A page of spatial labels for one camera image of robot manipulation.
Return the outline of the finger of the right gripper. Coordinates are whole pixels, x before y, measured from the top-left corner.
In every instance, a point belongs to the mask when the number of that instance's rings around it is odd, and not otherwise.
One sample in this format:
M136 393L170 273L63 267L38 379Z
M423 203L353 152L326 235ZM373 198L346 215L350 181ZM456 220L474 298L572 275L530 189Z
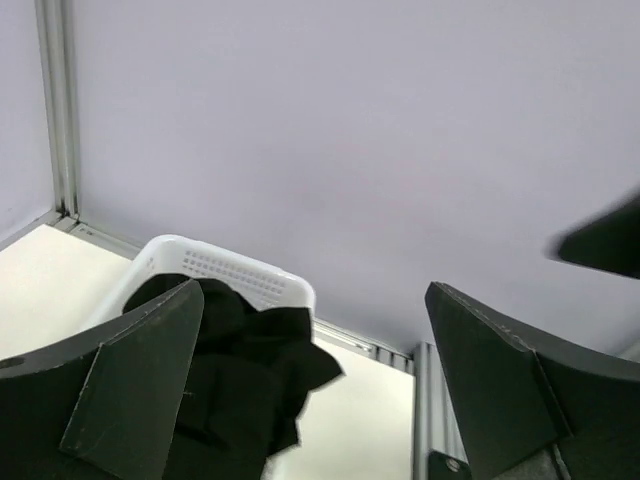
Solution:
M549 258L639 278L639 189L552 240Z

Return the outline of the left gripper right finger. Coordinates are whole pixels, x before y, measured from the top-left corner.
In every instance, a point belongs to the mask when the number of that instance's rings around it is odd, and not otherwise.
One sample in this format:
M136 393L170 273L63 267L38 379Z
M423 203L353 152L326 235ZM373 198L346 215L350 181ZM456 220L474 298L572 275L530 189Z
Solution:
M639 365L441 282L425 305L475 479L636 479Z

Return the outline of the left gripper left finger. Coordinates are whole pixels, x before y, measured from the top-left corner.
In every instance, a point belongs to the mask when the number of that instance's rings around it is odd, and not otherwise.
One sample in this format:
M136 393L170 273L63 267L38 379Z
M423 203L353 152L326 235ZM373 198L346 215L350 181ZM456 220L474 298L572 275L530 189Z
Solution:
M162 477L204 297L188 280L1 362L4 479Z

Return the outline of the black shirt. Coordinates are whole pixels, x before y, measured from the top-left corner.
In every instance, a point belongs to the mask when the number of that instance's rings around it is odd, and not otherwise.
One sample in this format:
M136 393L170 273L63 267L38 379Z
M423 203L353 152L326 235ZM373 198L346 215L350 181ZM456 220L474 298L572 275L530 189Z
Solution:
M163 476L258 479L298 445L309 395L343 370L313 343L309 309L258 310L220 280L198 283L200 330Z

